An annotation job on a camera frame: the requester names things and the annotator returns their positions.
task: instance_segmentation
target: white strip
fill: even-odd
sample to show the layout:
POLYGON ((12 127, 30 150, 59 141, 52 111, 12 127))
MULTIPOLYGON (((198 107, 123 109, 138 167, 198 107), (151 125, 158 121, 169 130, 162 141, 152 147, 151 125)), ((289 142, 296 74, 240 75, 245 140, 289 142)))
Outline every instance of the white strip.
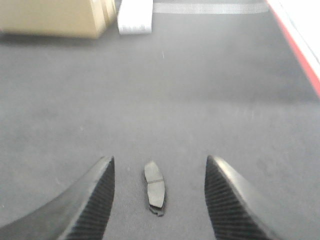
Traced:
POLYGON ((120 34, 152 32, 153 0, 122 0, 118 13, 120 34))
POLYGON ((153 12, 157 14, 258 14, 268 11, 268 4, 262 3, 165 3, 155 2, 153 12))
POLYGON ((267 0, 271 8, 274 10, 276 15, 280 18, 281 22, 284 24, 285 28, 295 41, 296 45, 302 52, 303 56, 313 69, 315 75, 318 77, 318 80, 320 81, 320 63, 318 62, 317 58, 313 54, 313 52, 310 50, 309 46, 303 39, 303 37, 300 35, 298 30, 294 27, 293 23, 291 22, 288 14, 284 10, 283 6, 279 3, 278 0, 267 0))

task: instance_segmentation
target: gray floor mat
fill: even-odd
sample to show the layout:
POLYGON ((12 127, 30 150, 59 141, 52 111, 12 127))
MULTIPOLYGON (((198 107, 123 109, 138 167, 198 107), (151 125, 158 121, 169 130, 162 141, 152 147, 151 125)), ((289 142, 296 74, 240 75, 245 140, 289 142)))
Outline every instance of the gray floor mat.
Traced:
POLYGON ((115 156, 105 239, 209 240, 208 154, 320 218, 320 105, 270 12, 154 14, 152 34, 0 36, 0 225, 115 156), (167 185, 148 210, 144 164, 167 185))

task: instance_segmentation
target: white wall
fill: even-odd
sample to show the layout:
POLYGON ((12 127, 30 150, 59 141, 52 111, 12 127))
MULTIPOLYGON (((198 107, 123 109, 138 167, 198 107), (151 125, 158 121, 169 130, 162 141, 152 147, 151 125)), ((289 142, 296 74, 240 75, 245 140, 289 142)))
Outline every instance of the white wall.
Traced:
POLYGON ((320 61, 320 1, 278 0, 293 25, 320 61))

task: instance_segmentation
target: white foam block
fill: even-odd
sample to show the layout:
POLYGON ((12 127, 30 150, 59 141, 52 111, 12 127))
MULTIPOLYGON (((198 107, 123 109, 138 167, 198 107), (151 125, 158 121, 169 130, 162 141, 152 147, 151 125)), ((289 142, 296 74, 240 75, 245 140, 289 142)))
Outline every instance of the white foam block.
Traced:
POLYGON ((122 0, 117 19, 119 33, 151 33, 153 5, 153 0, 122 0))

